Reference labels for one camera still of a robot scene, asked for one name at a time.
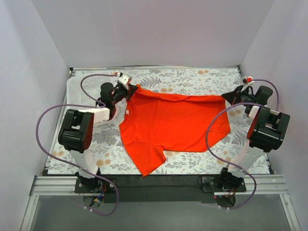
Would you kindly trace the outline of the white plastic laundry basket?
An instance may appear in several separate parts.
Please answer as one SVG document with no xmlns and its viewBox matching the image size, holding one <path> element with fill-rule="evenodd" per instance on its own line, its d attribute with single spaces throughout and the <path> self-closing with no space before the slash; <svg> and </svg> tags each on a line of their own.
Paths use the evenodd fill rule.
<svg viewBox="0 0 308 231">
<path fill-rule="evenodd" d="M 95 101 L 87 96 L 81 89 L 80 83 L 82 79 L 89 75 L 94 75 L 83 81 L 82 86 L 85 92 L 92 98 L 100 98 L 101 85 L 105 82 L 110 82 L 114 86 L 117 83 L 117 77 L 110 77 L 105 75 L 111 75 L 110 71 L 102 72 L 90 72 L 81 71 L 76 72 L 66 83 L 66 99 L 69 104 L 80 104 L 80 105 L 95 105 Z"/>
</svg>

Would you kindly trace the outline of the orange t shirt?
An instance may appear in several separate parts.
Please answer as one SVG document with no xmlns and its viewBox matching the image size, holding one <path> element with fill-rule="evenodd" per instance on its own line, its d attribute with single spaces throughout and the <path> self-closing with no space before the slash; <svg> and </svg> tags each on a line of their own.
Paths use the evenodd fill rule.
<svg viewBox="0 0 308 231">
<path fill-rule="evenodd" d="M 138 85 L 119 125 L 131 160 L 146 177 L 165 161 L 164 151 L 204 152 L 231 131 L 218 95 L 157 93 Z"/>
</svg>

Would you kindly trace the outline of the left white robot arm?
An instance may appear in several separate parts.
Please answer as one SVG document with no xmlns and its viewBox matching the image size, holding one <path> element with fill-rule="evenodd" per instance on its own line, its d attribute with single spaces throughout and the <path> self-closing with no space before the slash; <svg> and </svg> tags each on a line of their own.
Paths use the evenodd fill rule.
<svg viewBox="0 0 308 231">
<path fill-rule="evenodd" d="M 95 163 L 90 145 L 93 127 L 96 123 L 111 120 L 116 113 L 116 104 L 123 99 L 130 100 L 138 89 L 136 85 L 123 85 L 119 81 L 103 83 L 99 103 L 95 108 L 87 110 L 68 109 L 65 113 L 58 135 L 58 142 L 71 154 L 75 164 L 81 167 L 76 172 L 77 178 L 87 191 L 99 192 L 105 183 L 95 175 L 100 175 L 100 169 Z"/>
</svg>

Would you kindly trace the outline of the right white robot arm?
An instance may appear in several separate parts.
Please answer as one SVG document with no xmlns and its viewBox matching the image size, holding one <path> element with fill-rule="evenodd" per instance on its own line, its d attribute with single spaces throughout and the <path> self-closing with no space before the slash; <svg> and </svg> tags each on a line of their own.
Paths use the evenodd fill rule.
<svg viewBox="0 0 308 231">
<path fill-rule="evenodd" d="M 272 94 L 273 90 L 266 86 L 260 86 L 254 94 L 251 86 L 241 85 L 234 91 L 221 95 L 231 105 L 249 103 L 245 113 L 253 120 L 246 136 L 245 145 L 233 161 L 242 169 L 230 164 L 224 167 L 218 178 L 218 187 L 221 190 L 236 190 L 243 185 L 244 171 L 248 170 L 265 153 L 277 150 L 282 145 L 290 115 L 266 107 Z"/>
</svg>

